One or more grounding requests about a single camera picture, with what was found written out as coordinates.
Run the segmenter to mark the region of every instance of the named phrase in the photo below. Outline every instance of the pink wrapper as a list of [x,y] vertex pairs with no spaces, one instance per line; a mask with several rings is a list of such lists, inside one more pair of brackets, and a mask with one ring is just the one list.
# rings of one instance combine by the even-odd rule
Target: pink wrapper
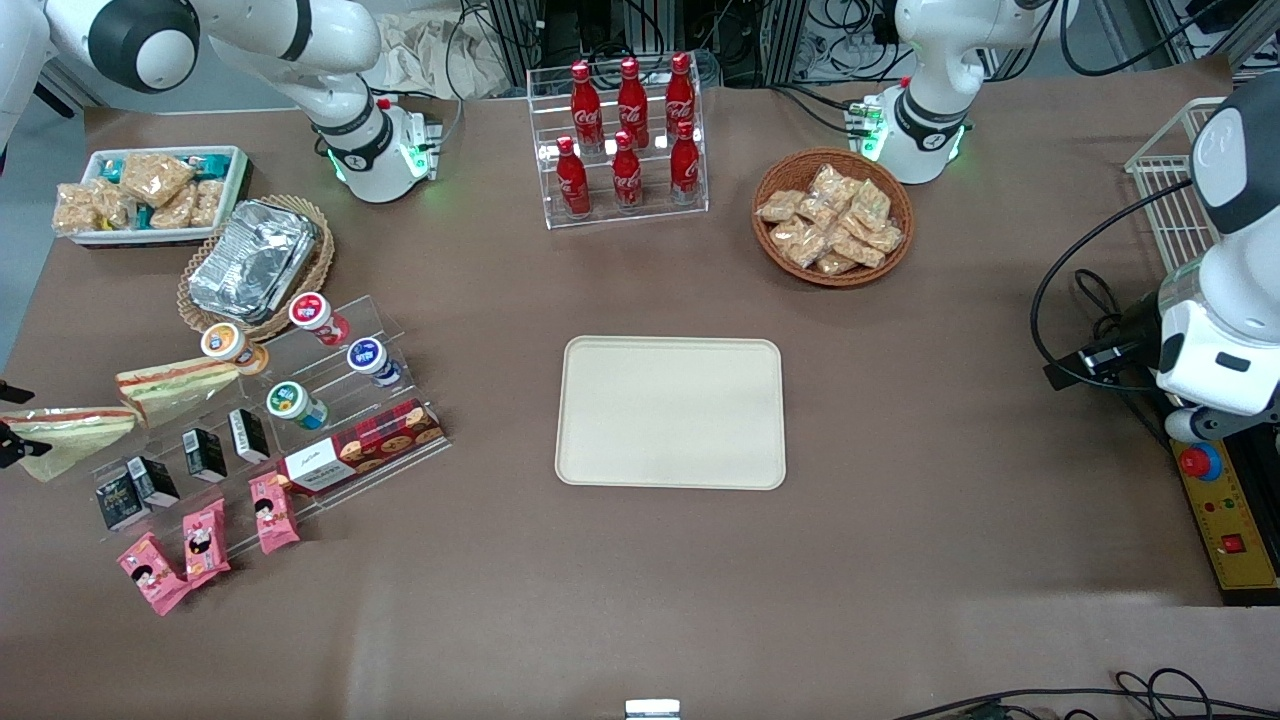
[[116,559],[116,562],[161,618],[191,592],[187,580],[174,573],[173,566],[161,555],[156,537],[151,533],[138,538],[138,542]]
[[253,497],[253,520],[257,523],[257,539],[262,553],[270,555],[291,542],[298,542],[298,521],[293,518],[293,503],[284,491],[289,479],[276,473],[253,478],[248,482]]
[[182,519],[182,541],[187,553],[187,582],[191,589],[232,569],[227,561],[227,534],[223,532],[224,500]]

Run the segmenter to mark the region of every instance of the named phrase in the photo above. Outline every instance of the white cloth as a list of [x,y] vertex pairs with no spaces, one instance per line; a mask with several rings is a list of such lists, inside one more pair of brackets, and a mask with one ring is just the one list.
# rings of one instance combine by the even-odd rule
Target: white cloth
[[[511,87],[499,55],[498,38],[480,19],[489,19],[489,12],[472,14],[453,33],[453,42],[448,47],[449,78],[463,100],[486,97]],[[458,10],[425,9],[379,15],[378,28],[383,33],[383,61],[379,67],[384,76],[370,77],[370,83],[401,92],[417,91],[436,97],[456,97],[444,74],[444,46],[457,23]]]

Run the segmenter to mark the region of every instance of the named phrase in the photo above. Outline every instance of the wicker basket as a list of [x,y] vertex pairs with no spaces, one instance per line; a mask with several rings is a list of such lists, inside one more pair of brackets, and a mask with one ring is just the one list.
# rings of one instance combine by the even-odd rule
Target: wicker basket
[[[773,241],[769,240],[769,225],[755,214],[755,209],[764,205],[764,201],[778,190],[808,191],[809,183],[818,174],[818,168],[823,163],[829,163],[832,168],[836,168],[846,177],[856,179],[870,178],[892,201],[890,217],[897,223],[899,229],[902,231],[902,243],[884,259],[884,264],[879,268],[858,266],[838,275],[824,275],[815,270],[795,265],[773,245]],[[897,182],[897,178],[884,168],[850,150],[812,147],[794,155],[787,155],[764,173],[759,187],[755,188],[755,200],[751,202],[751,227],[755,229],[755,240],[760,242],[760,247],[783,270],[815,284],[855,287],[883,277],[902,261],[908,250],[911,249],[911,238],[915,236],[915,214],[911,211],[911,199],[908,197],[902,183]]]
[[250,340],[265,341],[270,340],[289,327],[289,305],[293,302],[293,297],[297,297],[303,292],[319,292],[324,286],[324,281],[329,277],[329,265],[333,264],[334,242],[333,233],[329,231],[329,223],[324,218],[324,213],[311,202],[294,197],[292,195],[268,195],[262,197],[262,202],[270,202],[285,210],[293,210],[300,215],[306,215],[311,218],[311,222],[320,228],[320,238],[316,247],[311,251],[311,258],[307,259],[306,264],[302,266],[301,275],[302,279],[298,281],[297,287],[293,290],[293,296],[288,301],[280,304],[280,309],[276,310],[265,323],[260,325],[246,325],[239,320],[218,315],[216,313],[210,313],[198,307],[191,301],[191,274],[196,272],[196,268],[209,258],[209,254],[214,250],[214,245],[221,237],[223,231],[218,228],[218,232],[212,237],[205,241],[196,251],[196,255],[187,263],[187,269],[182,273],[182,279],[178,281],[178,314],[182,319],[191,325],[191,329],[197,333],[205,332],[209,325],[215,323],[234,323],[244,331],[244,334]]

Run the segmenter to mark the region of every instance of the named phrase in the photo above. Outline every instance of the coca-cola bottle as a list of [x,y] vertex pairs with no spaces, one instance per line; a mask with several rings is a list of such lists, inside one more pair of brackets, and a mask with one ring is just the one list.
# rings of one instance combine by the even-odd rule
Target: coca-cola bottle
[[622,59],[622,87],[618,88],[618,120],[631,133],[637,149],[649,147],[649,97],[640,85],[640,61]]
[[582,155],[604,152],[604,123],[600,120],[600,96],[591,86],[591,68],[585,60],[570,67],[573,76],[573,95],[568,108],[573,113],[573,128],[577,131],[577,143]]
[[681,120],[694,119],[694,83],[689,79],[689,53],[671,56],[671,82],[667,83],[667,142],[676,137]]
[[591,213],[591,193],[586,190],[586,167],[582,159],[573,154],[573,138],[561,136],[556,140],[561,158],[556,161],[556,176],[561,181],[561,196],[564,197],[564,206],[568,217],[581,220]]
[[671,147],[671,200],[676,205],[692,205],[700,196],[699,179],[694,120],[680,120],[676,145]]
[[623,215],[635,213],[644,201],[644,188],[640,184],[640,159],[631,149],[631,133],[620,129],[613,133],[618,142],[618,152],[613,156],[613,195],[618,200],[618,211]]

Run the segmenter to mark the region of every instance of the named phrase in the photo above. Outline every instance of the sandwich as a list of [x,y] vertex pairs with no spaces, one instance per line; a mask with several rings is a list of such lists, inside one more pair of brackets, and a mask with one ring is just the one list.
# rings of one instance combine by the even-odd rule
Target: sandwich
[[198,357],[115,375],[124,404],[137,410],[142,425],[163,425],[218,393],[237,377],[229,363]]
[[119,406],[23,410],[0,414],[0,423],[9,425],[18,437],[52,446],[40,457],[18,460],[32,478],[47,483],[128,434],[137,423],[137,415]]

